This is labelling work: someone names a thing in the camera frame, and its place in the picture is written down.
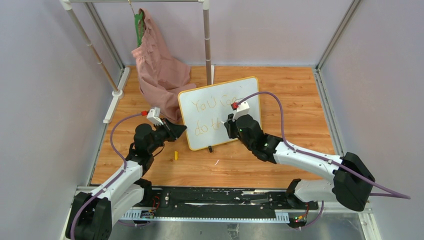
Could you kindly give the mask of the yellow framed whiteboard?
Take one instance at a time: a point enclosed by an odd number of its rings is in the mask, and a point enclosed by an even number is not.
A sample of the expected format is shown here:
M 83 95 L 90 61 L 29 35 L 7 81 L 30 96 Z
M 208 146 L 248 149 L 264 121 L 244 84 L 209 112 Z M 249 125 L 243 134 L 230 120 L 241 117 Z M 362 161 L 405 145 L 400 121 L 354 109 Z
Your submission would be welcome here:
M 233 113 L 231 104 L 259 91 L 255 76 L 198 87 L 178 94 L 188 147 L 192 151 L 232 142 L 225 122 Z

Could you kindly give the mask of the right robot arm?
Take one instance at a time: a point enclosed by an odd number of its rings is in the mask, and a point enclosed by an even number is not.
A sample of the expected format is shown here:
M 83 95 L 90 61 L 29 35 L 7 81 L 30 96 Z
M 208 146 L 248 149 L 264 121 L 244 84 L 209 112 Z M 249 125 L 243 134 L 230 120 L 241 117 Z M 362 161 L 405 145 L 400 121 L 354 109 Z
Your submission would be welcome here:
M 344 156 L 310 151 L 281 137 L 264 133 L 249 114 L 224 122 L 230 139 L 238 139 L 259 160 L 289 165 L 321 177 L 320 180 L 293 179 L 283 200 L 292 209 L 305 209 L 307 203 L 338 202 L 349 210 L 365 209 L 375 182 L 374 176 L 354 153 Z

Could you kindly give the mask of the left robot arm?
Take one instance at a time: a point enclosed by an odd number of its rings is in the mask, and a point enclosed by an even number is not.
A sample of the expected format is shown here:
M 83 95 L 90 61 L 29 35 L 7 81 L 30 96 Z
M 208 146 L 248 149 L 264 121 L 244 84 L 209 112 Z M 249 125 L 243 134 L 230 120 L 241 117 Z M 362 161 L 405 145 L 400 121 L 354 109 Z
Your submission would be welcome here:
M 152 183 L 142 177 L 154 162 L 154 152 L 166 142 L 174 142 L 187 127 L 162 118 L 159 124 L 142 123 L 135 128 L 133 142 L 121 167 L 90 192 L 74 196 L 65 237 L 70 240 L 107 240 L 113 226 L 134 205 L 149 206 Z

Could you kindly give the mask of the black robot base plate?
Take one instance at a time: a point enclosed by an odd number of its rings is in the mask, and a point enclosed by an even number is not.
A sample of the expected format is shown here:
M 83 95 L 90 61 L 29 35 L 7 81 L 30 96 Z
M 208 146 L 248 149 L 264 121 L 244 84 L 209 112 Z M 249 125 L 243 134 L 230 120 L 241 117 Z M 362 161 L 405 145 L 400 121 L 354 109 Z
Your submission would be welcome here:
M 282 223 L 303 227 L 317 202 L 304 209 L 284 201 L 285 190 L 207 187 L 151 187 L 153 199 L 131 207 L 117 223 L 139 226 L 154 221 Z

